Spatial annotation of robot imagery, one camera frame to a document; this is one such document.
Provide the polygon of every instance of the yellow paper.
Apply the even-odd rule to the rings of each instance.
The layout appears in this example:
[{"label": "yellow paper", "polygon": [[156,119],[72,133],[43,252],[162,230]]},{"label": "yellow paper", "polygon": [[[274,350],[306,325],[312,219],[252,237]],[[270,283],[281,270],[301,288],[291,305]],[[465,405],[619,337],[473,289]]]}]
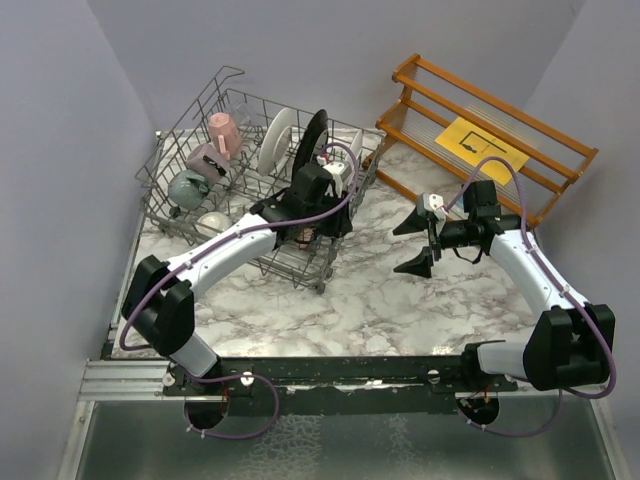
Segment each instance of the yellow paper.
[{"label": "yellow paper", "polygon": [[[504,143],[462,117],[456,118],[451,125],[445,128],[436,138],[436,143],[473,167],[486,157],[495,155],[504,158],[517,172],[529,159],[527,154]],[[498,162],[488,162],[481,171],[503,186],[511,180],[511,173],[507,167]]]}]

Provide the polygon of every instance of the wire basket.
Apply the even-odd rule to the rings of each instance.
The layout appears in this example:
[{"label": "wire basket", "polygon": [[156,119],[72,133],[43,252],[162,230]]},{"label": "wire basket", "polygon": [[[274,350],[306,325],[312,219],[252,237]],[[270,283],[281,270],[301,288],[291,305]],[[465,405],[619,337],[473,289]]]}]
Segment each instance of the wire basket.
[{"label": "wire basket", "polygon": [[[142,196],[142,211],[148,221],[166,235],[182,237],[188,244],[202,243],[218,231],[198,222],[207,212],[221,212],[233,222],[238,221],[257,201],[274,195],[289,186],[293,158],[312,112],[288,105],[271,102],[232,88],[222,90],[230,78],[244,71],[235,67],[222,67],[203,91],[176,122],[174,127],[159,133],[158,147],[136,174],[145,187]],[[275,115],[288,107],[296,111],[297,125],[293,128],[292,141],[285,160],[269,176],[258,174],[257,160],[260,146]],[[217,112],[228,112],[236,119],[243,136],[243,147],[231,162],[231,170],[221,181],[213,185],[209,195],[195,210],[178,207],[167,194],[171,179],[185,170],[189,153],[198,145],[210,142],[207,122]],[[349,145],[361,130],[353,125],[328,121],[329,142],[337,141]],[[349,205],[350,214],[362,203],[367,187],[375,179],[375,170],[380,157],[382,136],[365,132],[361,162],[370,160],[367,170],[358,172],[358,190]],[[346,159],[342,149],[331,149],[330,160]],[[298,286],[324,291],[325,281],[332,275],[331,264],[337,257],[342,239],[323,236],[314,237],[309,244],[287,242],[271,253],[250,262],[263,275],[276,274],[289,279],[294,288]]]}]

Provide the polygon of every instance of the marble table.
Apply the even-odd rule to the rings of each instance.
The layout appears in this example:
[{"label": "marble table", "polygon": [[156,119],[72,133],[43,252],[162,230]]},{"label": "marble table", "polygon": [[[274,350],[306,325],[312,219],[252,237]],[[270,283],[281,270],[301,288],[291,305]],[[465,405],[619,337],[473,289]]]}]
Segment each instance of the marble table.
[{"label": "marble table", "polygon": [[[445,200],[460,188],[456,177],[403,145],[386,152],[380,166],[412,190]],[[197,333],[222,356],[455,354],[469,342],[526,341],[536,319],[491,258],[471,265],[447,251],[431,279],[393,273],[424,245],[421,234],[391,235],[412,208],[376,180],[324,294],[294,289],[290,281],[245,265],[200,299]],[[182,239],[145,225],[136,263],[152,253],[166,259],[189,249]],[[461,253],[474,257],[469,250]],[[128,342],[142,339],[132,331]],[[113,357],[132,356],[155,353],[123,352],[116,342]]]}]

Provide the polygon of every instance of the wooden rack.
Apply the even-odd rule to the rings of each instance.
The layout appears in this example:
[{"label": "wooden rack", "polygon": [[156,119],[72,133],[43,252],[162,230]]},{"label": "wooden rack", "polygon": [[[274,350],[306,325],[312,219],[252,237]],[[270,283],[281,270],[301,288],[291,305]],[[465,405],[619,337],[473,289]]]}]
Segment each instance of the wooden rack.
[{"label": "wooden rack", "polygon": [[[442,91],[436,91],[436,87],[431,86],[429,88],[418,82],[416,79],[419,74],[424,73],[420,72],[420,69],[437,77],[437,81],[435,83],[438,85],[440,90],[446,90],[449,88],[452,91],[466,92],[462,95],[468,95],[469,98],[473,97],[477,99],[475,101],[479,101],[480,105],[486,105],[486,109],[491,110],[494,114],[490,119],[487,119],[486,115],[481,116],[477,111],[474,113],[474,109],[457,104],[456,101],[452,100],[450,96],[447,95],[447,92],[443,93]],[[530,211],[527,215],[527,220],[531,228],[535,228],[540,224],[540,222],[542,222],[560,196],[569,187],[569,185],[580,178],[598,152],[597,149],[583,145],[549,125],[527,115],[514,106],[503,102],[493,95],[490,95],[455,75],[427,62],[420,58],[420,55],[418,54],[412,55],[406,61],[401,63],[394,71],[392,78],[394,82],[401,83],[404,88],[402,89],[402,93],[400,94],[400,98],[398,98],[397,102],[389,108],[389,110],[383,113],[376,122],[376,126],[386,132],[382,152],[388,150],[396,142],[402,142],[438,165],[446,168],[461,179],[466,180],[469,176],[469,172],[473,168],[471,165],[458,161],[457,157],[452,158],[451,156],[444,155],[442,149],[438,148],[432,139],[425,140],[424,138],[418,138],[415,134],[411,135],[410,133],[405,132],[403,128],[406,123],[405,118],[407,117],[407,113],[410,111],[414,117],[415,114],[413,114],[413,112],[417,112],[420,115],[420,121],[429,122],[431,124],[430,128],[432,129],[439,128],[440,130],[443,130],[451,124],[451,121],[444,118],[442,114],[438,114],[425,106],[423,104],[425,102],[429,105],[438,105],[439,107],[442,107],[446,111],[450,112],[449,115],[453,114],[464,118],[486,132],[494,135],[496,138],[502,140],[511,147],[529,156],[527,164],[519,170],[519,175],[522,175],[531,182],[540,185],[543,187],[543,191],[546,192],[542,194],[545,198],[543,199],[543,204],[541,204],[539,208],[528,208]],[[419,94],[421,97],[412,98],[414,93]],[[574,155],[574,159],[577,157],[577,160],[573,162],[575,167],[571,168],[565,164],[566,162],[563,163],[557,159],[551,158],[550,155],[543,153],[539,149],[533,148],[529,144],[517,138],[517,136],[514,135],[513,129],[509,129],[504,126],[506,125],[506,120],[502,121],[504,119],[508,119],[510,124],[520,126],[521,129],[526,130],[530,127],[536,132],[542,134],[542,136],[547,137],[547,142],[557,142],[563,146],[562,148],[567,148],[572,152],[577,153],[577,156],[572,154]],[[376,174],[382,181],[389,184],[402,195],[411,200],[415,200],[416,194],[414,192],[391,178],[389,175],[385,174],[381,170],[378,170]],[[517,196],[514,195],[514,191],[513,181],[509,182],[505,187],[498,186],[498,199],[503,206],[520,214],[521,209],[519,201]]]}]

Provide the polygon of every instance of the gray wall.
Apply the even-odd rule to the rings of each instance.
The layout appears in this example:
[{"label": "gray wall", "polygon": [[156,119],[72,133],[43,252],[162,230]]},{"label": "gray wall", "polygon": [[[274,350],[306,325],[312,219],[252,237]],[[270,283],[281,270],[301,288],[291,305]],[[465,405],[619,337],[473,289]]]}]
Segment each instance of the gray wall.
[{"label": "gray wall", "polygon": [[588,0],[527,109],[601,150],[540,228],[563,275],[616,313],[610,404],[640,478],[640,3]]},{"label": "gray wall", "polygon": [[414,52],[523,106],[584,0],[88,0],[157,128],[222,65],[241,88],[363,126]]},{"label": "gray wall", "polygon": [[55,478],[152,125],[83,0],[0,6],[0,476]]}]

